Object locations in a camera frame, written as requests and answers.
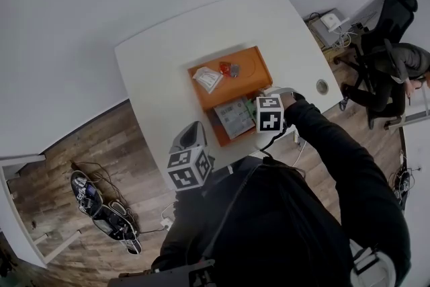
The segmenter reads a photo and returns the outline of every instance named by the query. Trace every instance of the hand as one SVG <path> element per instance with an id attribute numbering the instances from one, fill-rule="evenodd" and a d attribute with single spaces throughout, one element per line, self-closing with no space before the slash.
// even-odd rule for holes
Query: hand
<path id="1" fill-rule="evenodd" d="M 411 95 L 414 93 L 414 91 L 415 91 L 414 85 L 411 83 L 410 80 L 406 80 L 404 82 L 404 92 L 406 93 L 406 96 L 408 98 L 411 98 Z"/>
<path id="2" fill-rule="evenodd" d="M 294 99 L 291 92 L 285 92 L 281 94 L 281 101 L 285 110 L 287 110 L 287 108 L 289 108 L 292 104 L 296 103 L 296 100 Z"/>
<path id="3" fill-rule="evenodd" d="M 426 73 L 424 73 L 425 76 L 425 82 L 427 84 L 427 87 L 430 89 L 430 72 L 427 71 Z"/>
<path id="4" fill-rule="evenodd" d="M 414 89 L 420 89 L 423 86 L 423 83 L 418 80 L 412 80 L 411 83 Z"/>

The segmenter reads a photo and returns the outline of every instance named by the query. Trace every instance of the paper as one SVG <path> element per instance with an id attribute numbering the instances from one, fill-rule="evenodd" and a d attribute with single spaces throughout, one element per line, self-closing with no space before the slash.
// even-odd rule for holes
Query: paper
<path id="1" fill-rule="evenodd" d="M 204 87 L 208 93 L 211 93 L 215 89 L 221 78 L 221 73 L 213 71 L 208 67 L 202 67 L 198 69 L 193 76 L 193 79 L 195 79 L 202 87 Z"/>
<path id="2" fill-rule="evenodd" d="M 214 108 L 230 139 L 234 139 L 255 127 L 255 123 L 245 106 L 246 101 L 247 98 L 242 97 Z"/>

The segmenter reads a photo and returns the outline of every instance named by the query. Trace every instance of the white table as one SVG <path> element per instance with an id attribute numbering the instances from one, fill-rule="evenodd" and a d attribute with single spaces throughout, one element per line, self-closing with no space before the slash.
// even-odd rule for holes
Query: white table
<path id="1" fill-rule="evenodd" d="M 62 250 L 68 247 L 74 240 L 81 236 L 80 231 L 76 231 L 64 243 L 58 246 L 53 252 L 43 256 L 37 244 L 48 238 L 45 234 L 35 241 L 31 238 L 24 223 L 19 217 L 19 213 L 13 203 L 12 196 L 3 172 L 3 166 L 15 164 L 26 164 L 34 161 L 45 160 L 44 155 L 27 156 L 11 159 L 0 159 L 0 228 L 5 235 L 7 242 L 16 256 L 24 261 L 47 268 L 47 264 L 53 260 Z"/>
<path id="2" fill-rule="evenodd" d="M 215 169 L 269 142 L 270 134 L 252 134 L 220 147 L 187 74 L 191 66 L 252 46 L 261 51 L 273 86 L 293 87 L 322 112 L 342 99 L 320 48 L 288 0 L 219 1 L 158 24 L 115 48 L 134 113 L 161 171 L 173 139 L 196 120 L 206 129 Z M 329 86 L 326 95 L 316 90 L 319 79 Z M 166 182 L 172 188 L 172 182 Z"/>

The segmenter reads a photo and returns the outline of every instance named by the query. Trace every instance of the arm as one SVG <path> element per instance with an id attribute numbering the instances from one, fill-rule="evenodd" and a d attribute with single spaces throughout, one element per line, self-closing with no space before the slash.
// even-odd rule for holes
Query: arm
<path id="1" fill-rule="evenodd" d="M 352 166 L 356 170 L 370 168 L 382 174 L 368 151 L 341 127 L 328 121 L 314 105 L 304 100 L 297 101 L 286 109 L 285 117 L 318 151 L 336 181 L 345 178 L 344 166 Z"/>
<path id="2" fill-rule="evenodd" d="M 362 247 L 377 247 L 391 258 L 398 286 L 411 267 L 411 243 L 384 174 L 365 148 L 308 102 L 292 104 L 285 116 L 318 151 L 336 181 L 343 230 Z"/>
<path id="3" fill-rule="evenodd" d="M 388 56 L 390 57 L 392 64 L 394 64 L 394 67 L 396 69 L 396 72 L 398 74 L 398 78 L 400 81 L 406 82 L 406 80 L 409 82 L 409 85 L 406 84 L 406 90 L 408 89 L 408 86 L 411 86 L 411 81 L 409 81 L 409 74 L 408 70 L 406 68 L 406 56 L 404 55 L 404 50 L 399 51 L 392 47 L 391 42 L 388 39 L 384 39 L 386 51 L 388 53 Z"/>
<path id="4" fill-rule="evenodd" d="M 178 192 L 175 202 L 175 222 L 167 233 L 160 249 L 160 256 L 151 268 L 169 270 L 187 264 L 186 255 L 191 240 L 200 225 L 198 219 L 204 199 L 200 188 Z"/>

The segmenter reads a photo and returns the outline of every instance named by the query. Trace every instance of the tabletop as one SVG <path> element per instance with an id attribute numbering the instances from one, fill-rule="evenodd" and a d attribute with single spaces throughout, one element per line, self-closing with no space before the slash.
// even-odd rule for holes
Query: tabletop
<path id="1" fill-rule="evenodd" d="M 204 125 L 215 169 L 265 146 L 251 134 L 220 147 L 187 69 L 258 46 L 273 86 L 293 87 L 321 112 L 342 95 L 318 44 L 288 0 L 222 0 L 153 26 L 115 48 L 130 101 L 154 160 L 163 171 L 173 139 L 193 121 Z M 318 80 L 329 89 L 321 95 Z M 166 179 L 170 188 L 171 181 Z"/>

